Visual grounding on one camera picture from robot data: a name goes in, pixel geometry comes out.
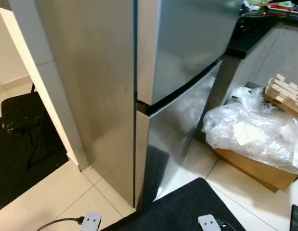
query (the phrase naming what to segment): black floor mat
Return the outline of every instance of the black floor mat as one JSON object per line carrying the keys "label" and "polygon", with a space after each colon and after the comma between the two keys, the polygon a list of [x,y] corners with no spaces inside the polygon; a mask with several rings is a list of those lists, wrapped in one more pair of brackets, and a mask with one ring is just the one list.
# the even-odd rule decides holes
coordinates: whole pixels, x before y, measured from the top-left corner
{"label": "black floor mat", "polygon": [[298,231],[298,206],[292,205],[290,231]]}
{"label": "black floor mat", "polygon": [[[33,139],[38,127],[32,130]],[[45,118],[31,167],[27,169],[31,145],[27,132],[8,134],[0,119],[0,209],[68,161],[65,148],[49,118]]]}
{"label": "black floor mat", "polygon": [[198,178],[153,202],[146,212],[136,212],[104,231],[200,231],[197,219],[207,214],[228,222],[236,231],[245,230],[209,184]]}

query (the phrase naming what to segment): plastic bag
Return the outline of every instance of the plastic bag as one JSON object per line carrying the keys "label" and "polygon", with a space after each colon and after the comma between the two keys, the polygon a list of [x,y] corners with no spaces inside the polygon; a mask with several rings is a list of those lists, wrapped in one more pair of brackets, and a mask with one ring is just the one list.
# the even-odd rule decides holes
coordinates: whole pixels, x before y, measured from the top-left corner
{"label": "plastic bag", "polygon": [[263,7],[268,4],[271,0],[247,0],[250,5]]}
{"label": "plastic bag", "polygon": [[206,141],[212,148],[298,174],[298,119],[270,106],[262,92],[263,88],[235,89],[237,103],[208,111],[203,120]]}

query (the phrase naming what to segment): black cord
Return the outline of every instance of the black cord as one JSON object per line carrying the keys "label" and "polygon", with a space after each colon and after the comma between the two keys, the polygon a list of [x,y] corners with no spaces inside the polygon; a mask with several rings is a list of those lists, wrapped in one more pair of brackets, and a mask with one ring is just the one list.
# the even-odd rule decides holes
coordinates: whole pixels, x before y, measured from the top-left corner
{"label": "black cord", "polygon": [[224,225],[228,226],[231,230],[236,231],[235,228],[231,224],[229,224],[228,222],[224,221]]}
{"label": "black cord", "polygon": [[61,222],[61,221],[67,221],[67,220],[72,220],[72,221],[77,221],[78,225],[81,225],[85,217],[79,217],[79,218],[62,218],[58,220],[53,220],[52,222],[47,223],[46,225],[43,225],[42,227],[38,228],[37,231],[41,231],[42,229],[46,228],[47,226],[50,226],[54,223]]}
{"label": "black cord", "polygon": [[217,219],[216,222],[217,222],[219,227],[224,228],[224,227],[228,226],[232,231],[236,231],[235,228],[226,221],[222,221],[222,220]]}

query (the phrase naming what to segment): refrigerator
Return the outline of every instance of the refrigerator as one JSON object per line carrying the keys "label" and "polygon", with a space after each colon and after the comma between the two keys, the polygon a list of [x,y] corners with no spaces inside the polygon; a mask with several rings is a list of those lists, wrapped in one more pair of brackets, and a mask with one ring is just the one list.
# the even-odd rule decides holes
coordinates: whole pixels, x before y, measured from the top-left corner
{"label": "refrigerator", "polygon": [[182,164],[242,0],[37,0],[89,163],[146,208]]}

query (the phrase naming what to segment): black countertop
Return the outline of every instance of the black countertop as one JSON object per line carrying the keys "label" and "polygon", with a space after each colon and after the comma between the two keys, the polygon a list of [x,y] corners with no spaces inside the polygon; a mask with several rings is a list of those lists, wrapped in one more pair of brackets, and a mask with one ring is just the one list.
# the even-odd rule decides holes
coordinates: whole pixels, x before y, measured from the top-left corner
{"label": "black countertop", "polygon": [[278,22],[298,26],[298,14],[262,9],[241,17],[233,31],[225,54],[245,59]]}

